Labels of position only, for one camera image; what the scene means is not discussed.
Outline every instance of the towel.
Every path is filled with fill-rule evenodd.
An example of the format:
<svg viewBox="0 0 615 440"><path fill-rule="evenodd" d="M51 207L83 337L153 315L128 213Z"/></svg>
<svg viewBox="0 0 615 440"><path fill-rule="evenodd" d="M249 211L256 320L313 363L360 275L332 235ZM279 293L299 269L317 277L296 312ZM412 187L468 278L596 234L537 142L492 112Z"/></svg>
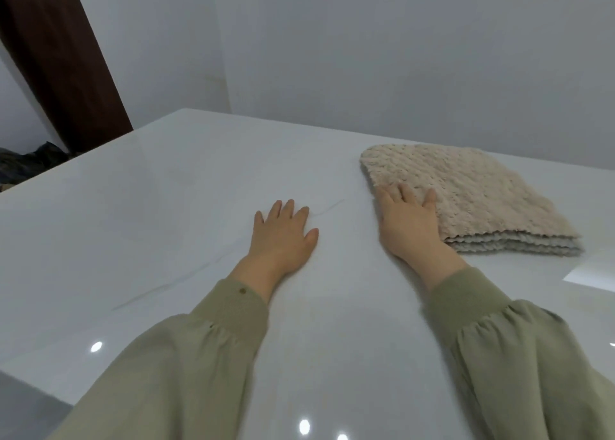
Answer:
<svg viewBox="0 0 615 440"><path fill-rule="evenodd" d="M374 185L438 194L440 238L459 252L518 250L575 256L580 234L519 176L476 148L375 145L361 154Z"/></svg>

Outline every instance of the folded towel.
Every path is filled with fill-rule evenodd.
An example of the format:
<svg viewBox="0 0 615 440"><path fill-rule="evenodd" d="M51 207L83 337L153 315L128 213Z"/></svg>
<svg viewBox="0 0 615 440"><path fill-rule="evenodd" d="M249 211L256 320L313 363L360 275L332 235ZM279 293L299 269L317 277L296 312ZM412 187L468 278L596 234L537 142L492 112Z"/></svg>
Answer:
<svg viewBox="0 0 615 440"><path fill-rule="evenodd" d="M553 203L475 148L375 145L361 155L374 185L407 183L438 194L440 237L460 252L519 250L580 255L580 235Z"/></svg>

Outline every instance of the sleeve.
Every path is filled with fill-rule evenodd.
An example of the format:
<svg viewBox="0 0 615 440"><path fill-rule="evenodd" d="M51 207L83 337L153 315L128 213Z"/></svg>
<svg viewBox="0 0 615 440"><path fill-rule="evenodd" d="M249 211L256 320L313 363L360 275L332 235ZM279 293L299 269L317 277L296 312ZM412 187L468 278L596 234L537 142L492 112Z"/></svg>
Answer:
<svg viewBox="0 0 615 440"><path fill-rule="evenodd" d="M267 317L250 288L219 281L130 343L50 439L234 439Z"/></svg>
<svg viewBox="0 0 615 440"><path fill-rule="evenodd" d="M476 268L436 287L427 312L489 438L615 439L615 386L563 319L511 301Z"/></svg>

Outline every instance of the floor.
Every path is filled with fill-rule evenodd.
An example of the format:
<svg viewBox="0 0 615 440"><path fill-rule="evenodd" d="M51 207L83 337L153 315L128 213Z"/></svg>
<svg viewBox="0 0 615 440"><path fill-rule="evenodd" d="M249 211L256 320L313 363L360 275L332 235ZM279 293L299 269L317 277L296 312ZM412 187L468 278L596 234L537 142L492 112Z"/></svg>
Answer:
<svg viewBox="0 0 615 440"><path fill-rule="evenodd" d="M71 408L0 372L0 440L43 440Z"/></svg>

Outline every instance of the dark brown door frame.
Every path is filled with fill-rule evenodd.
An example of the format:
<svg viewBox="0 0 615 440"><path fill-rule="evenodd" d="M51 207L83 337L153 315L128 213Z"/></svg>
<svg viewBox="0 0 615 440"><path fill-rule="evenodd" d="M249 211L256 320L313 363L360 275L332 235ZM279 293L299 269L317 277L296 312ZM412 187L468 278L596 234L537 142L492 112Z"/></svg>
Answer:
<svg viewBox="0 0 615 440"><path fill-rule="evenodd" d="M80 0L0 0L0 39L69 150L132 130Z"/></svg>

